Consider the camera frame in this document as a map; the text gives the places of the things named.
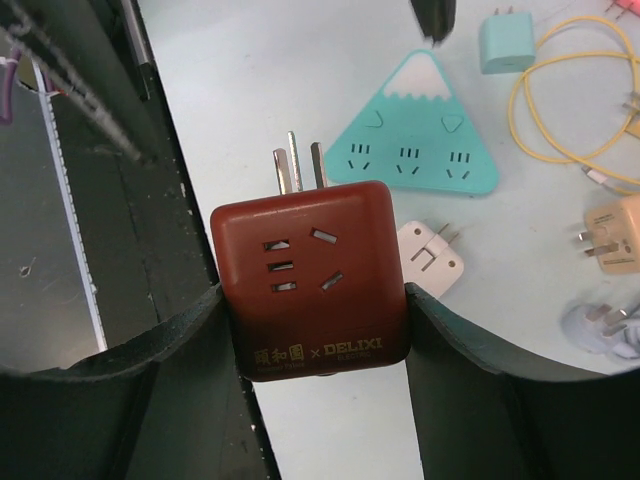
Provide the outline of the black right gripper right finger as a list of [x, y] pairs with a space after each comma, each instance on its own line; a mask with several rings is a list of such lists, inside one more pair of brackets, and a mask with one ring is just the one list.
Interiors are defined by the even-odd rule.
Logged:
[[635, 479], [639, 372], [522, 349], [406, 286], [408, 383], [428, 479]]

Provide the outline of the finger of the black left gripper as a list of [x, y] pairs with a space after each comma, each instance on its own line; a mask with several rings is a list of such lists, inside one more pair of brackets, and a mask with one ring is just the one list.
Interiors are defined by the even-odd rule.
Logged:
[[425, 40], [441, 44], [452, 32], [456, 18], [456, 0], [411, 0], [415, 18]]

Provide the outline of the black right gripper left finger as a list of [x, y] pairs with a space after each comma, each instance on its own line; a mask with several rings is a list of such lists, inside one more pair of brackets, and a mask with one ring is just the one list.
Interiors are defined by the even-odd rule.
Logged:
[[5, 479], [276, 479], [220, 287], [75, 365], [1, 372]]

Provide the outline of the teal triangular power strip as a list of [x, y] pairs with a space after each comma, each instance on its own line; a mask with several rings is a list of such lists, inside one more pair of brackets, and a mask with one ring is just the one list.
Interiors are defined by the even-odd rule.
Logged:
[[487, 195], [497, 166], [441, 64], [411, 52], [324, 154], [336, 183]]

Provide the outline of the white square plug adapter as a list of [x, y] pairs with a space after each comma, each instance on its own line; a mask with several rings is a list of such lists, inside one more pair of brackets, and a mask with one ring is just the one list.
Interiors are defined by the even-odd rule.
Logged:
[[419, 221], [411, 221], [397, 231], [397, 240], [405, 283], [414, 283], [439, 299], [461, 278], [463, 259], [452, 249], [454, 234], [443, 234], [449, 224], [438, 231]]

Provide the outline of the dark red cube socket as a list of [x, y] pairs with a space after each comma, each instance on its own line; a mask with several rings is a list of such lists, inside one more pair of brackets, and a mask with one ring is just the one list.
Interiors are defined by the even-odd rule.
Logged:
[[275, 196], [217, 207], [210, 227], [240, 373], [254, 382], [384, 367], [410, 350], [391, 194], [379, 181], [331, 186], [310, 147], [273, 153]]

